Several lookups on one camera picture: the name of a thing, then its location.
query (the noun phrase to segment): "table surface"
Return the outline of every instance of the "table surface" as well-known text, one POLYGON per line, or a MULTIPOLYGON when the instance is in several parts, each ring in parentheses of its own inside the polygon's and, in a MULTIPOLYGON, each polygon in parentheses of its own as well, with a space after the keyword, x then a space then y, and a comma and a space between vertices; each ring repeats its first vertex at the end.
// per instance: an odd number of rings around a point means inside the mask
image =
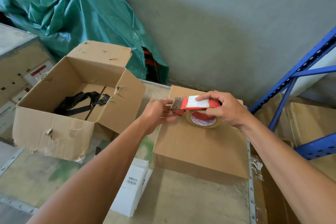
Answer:
MULTIPOLYGON (((145 83, 138 115, 149 100, 167 98, 170 89, 145 83)), ((153 170, 134 216, 109 211, 110 223, 250 223, 248 183, 220 185, 161 168, 154 168, 152 151, 158 128, 142 141, 136 157, 149 161, 153 170)), ((87 159, 95 153, 92 147, 87 159)), ((85 164, 46 157, 24 150, 0 176, 0 194, 41 207, 61 185, 85 164)))

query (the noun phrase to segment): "right hand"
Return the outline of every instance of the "right hand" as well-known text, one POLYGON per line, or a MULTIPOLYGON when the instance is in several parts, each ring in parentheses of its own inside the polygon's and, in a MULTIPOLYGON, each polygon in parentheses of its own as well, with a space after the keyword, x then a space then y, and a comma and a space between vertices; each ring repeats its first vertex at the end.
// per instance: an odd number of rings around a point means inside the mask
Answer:
POLYGON ((206 110, 207 115, 216 116, 231 126, 240 127, 253 117, 233 95, 227 92, 209 91, 198 96, 196 100, 200 101, 209 98, 218 99, 222 102, 222 106, 208 108, 206 110))

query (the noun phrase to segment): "blue metal shelving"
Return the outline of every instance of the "blue metal shelving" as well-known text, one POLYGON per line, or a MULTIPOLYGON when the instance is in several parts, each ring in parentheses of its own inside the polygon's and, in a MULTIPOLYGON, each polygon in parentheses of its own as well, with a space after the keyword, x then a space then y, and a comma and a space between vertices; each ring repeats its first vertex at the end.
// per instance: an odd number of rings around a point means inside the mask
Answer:
MULTIPOLYGON (((274 128, 279 120, 281 111, 285 106, 289 94, 298 77, 324 74, 336 72, 336 66, 321 67, 317 69, 310 69, 317 61, 324 55, 336 47, 336 26, 313 48, 311 49, 280 81, 273 86, 253 107, 250 112, 254 114, 263 104, 270 100, 277 93, 286 90, 276 112, 271 120, 269 129, 274 131, 274 128)), ((319 158, 325 155, 336 153, 336 133, 322 137, 310 143, 303 144, 294 148, 301 156, 310 160, 319 158)))

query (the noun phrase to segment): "finger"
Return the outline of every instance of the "finger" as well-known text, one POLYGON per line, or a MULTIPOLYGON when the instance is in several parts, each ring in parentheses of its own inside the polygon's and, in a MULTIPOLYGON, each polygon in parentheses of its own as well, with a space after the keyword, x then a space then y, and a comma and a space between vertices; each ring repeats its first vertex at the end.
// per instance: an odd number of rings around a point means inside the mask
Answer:
POLYGON ((176 114, 175 113, 173 113, 173 112, 164 112, 164 113, 162 113, 162 116, 161 117, 169 117, 169 116, 175 116, 176 114))
POLYGON ((169 111, 171 111, 171 105, 165 105, 165 106, 163 107, 163 111, 164 111, 164 112, 169 112, 169 111))
POLYGON ((207 93, 199 95, 195 100, 201 101, 203 99, 209 99, 209 98, 218 99, 220 96, 221 96, 221 92, 219 91, 209 91, 207 93))
POLYGON ((164 118, 161 118, 160 124, 167 123, 167 122, 172 122, 176 119, 177 119, 176 116, 164 117, 164 118))
POLYGON ((223 110, 221 107, 217 108, 208 108, 206 110, 206 113, 208 116, 216 116, 216 117, 222 117, 223 116, 223 110))
POLYGON ((173 100, 170 99, 160 99, 159 100, 163 105, 169 105, 173 103, 173 100))

